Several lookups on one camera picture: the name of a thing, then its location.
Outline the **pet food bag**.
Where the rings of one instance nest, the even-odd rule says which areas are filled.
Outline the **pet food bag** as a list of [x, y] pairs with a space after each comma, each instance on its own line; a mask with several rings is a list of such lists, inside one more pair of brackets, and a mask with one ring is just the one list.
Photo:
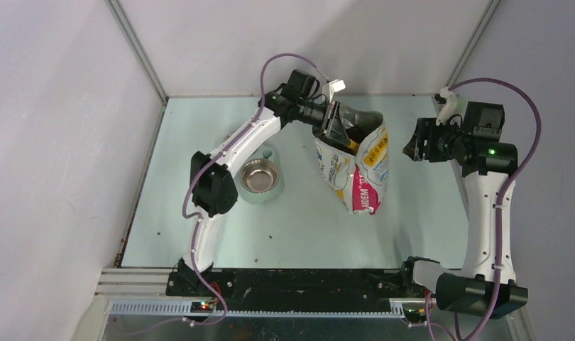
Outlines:
[[332, 141], [313, 129], [321, 177], [350, 214], [374, 215], [385, 197], [389, 176], [388, 130], [377, 111], [361, 111], [340, 104], [348, 137], [360, 143], [356, 156], [349, 141]]

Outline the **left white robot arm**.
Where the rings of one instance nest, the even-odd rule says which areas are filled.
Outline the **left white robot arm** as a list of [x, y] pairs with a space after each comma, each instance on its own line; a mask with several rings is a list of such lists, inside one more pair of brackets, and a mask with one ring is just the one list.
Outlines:
[[347, 143], [339, 119], [340, 103], [334, 95], [345, 89], [343, 80], [326, 80], [322, 101], [312, 96], [319, 80], [302, 70], [293, 70], [288, 81], [275, 90], [263, 92], [253, 115], [209, 153], [198, 151], [190, 161], [190, 185], [183, 202], [183, 216], [195, 218], [189, 249], [183, 261], [190, 270], [183, 286], [194, 296], [202, 296], [211, 286], [205, 271], [214, 264], [222, 217], [238, 199], [235, 178], [248, 159], [271, 137], [294, 121], [310, 125], [321, 136], [336, 134]]

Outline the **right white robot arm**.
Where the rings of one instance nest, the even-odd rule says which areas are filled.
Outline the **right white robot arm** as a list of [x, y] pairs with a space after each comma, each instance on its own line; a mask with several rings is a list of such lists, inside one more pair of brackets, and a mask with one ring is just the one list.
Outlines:
[[510, 258], [510, 208], [518, 149], [500, 141], [501, 104], [443, 100], [435, 118], [420, 118], [403, 153], [413, 161], [455, 160], [468, 199], [466, 254], [461, 269], [409, 257], [402, 264], [400, 290], [417, 297], [433, 292], [441, 310], [494, 320], [523, 307], [528, 290], [516, 281]]

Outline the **yellow plastic scoop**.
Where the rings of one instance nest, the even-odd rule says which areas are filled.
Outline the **yellow plastic scoop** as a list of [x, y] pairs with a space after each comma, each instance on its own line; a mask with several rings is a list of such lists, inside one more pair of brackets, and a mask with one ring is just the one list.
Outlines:
[[346, 148], [347, 148], [347, 151], [348, 151], [351, 155], [356, 156], [357, 153], [358, 153], [358, 151], [359, 151], [359, 149], [360, 149], [360, 143], [357, 143], [356, 141], [350, 139], [350, 140], [349, 140], [349, 145], [348, 145]]

